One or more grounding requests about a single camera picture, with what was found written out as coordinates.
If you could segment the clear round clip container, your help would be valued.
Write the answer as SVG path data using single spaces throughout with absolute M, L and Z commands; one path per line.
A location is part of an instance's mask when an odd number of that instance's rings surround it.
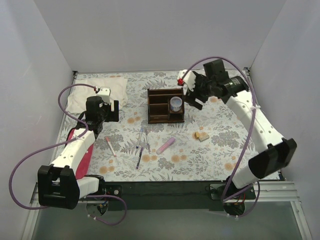
M 178 96 L 172 97 L 169 101 L 170 110 L 173 112 L 179 112 L 182 109 L 182 103 L 183 103 L 183 100 L 180 97 Z

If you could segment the pink capped white pen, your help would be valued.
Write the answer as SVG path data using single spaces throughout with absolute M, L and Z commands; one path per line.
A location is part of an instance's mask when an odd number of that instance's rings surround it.
M 114 150 L 114 148 L 113 148 L 113 146 L 112 146 L 112 144 L 111 144 L 110 139 L 106 136 L 106 137 L 105 137 L 105 140 L 106 140 L 106 142 L 107 142 L 107 144 L 108 144 L 108 146 L 109 146 L 109 148 L 110 148 L 110 150 L 111 150 L 111 152 L 112 152 L 112 155 L 113 155 L 114 157 L 116 157 L 117 155 L 116 155 L 116 152 L 115 152 L 115 150 Z

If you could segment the brown and grey eraser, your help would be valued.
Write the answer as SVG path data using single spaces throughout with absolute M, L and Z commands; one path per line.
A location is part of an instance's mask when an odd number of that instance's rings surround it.
M 203 142 L 210 138 L 210 136 L 206 132 L 198 132 L 198 131 L 194 133 L 194 137 L 200 142 Z

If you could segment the purple pink highlighter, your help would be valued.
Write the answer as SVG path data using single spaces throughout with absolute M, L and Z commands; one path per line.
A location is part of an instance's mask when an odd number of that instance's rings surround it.
M 160 148 L 158 148 L 156 150 L 156 153 L 158 155 L 160 155 L 161 153 L 163 153 L 168 147 L 170 147 L 174 142 L 175 142 L 175 138 L 171 137 L 168 141 L 166 141 Z

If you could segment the purple pen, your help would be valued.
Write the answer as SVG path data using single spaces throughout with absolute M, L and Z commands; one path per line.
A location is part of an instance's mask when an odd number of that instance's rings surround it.
M 137 161 L 137 164 L 136 164 L 136 169 L 137 170 L 139 169 L 139 166 L 140 166 L 140 162 L 141 162 L 141 158 L 142 158 L 142 155 L 143 155 L 143 151 L 144 151 L 144 147 L 141 147 L 140 151 L 139 151 L 139 155 L 138 155 L 138 161 Z

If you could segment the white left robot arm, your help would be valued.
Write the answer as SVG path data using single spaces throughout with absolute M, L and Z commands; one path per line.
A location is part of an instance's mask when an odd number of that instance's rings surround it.
M 86 100 L 86 110 L 77 118 L 72 138 L 50 165 L 37 172 L 38 201 L 41 206 L 74 209 L 79 199 L 91 195 L 95 200 L 106 196 L 102 177 L 77 170 L 83 159 L 90 160 L 92 147 L 103 130 L 103 124 L 119 121 L 119 102 L 107 104 L 100 96 Z

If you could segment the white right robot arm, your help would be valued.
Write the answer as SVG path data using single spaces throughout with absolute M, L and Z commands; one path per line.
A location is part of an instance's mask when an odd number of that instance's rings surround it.
M 200 110 L 208 98 L 216 97 L 223 101 L 248 131 L 239 159 L 221 195 L 225 202 L 239 198 L 250 185 L 285 168 L 297 149 L 297 143 L 292 138 L 286 139 L 266 118 L 245 73 L 229 76 L 224 62 L 238 70 L 235 63 L 221 56 L 210 56 L 201 62 L 204 75 L 193 71 L 191 67 L 178 74 L 178 85 L 187 86 L 184 100 Z

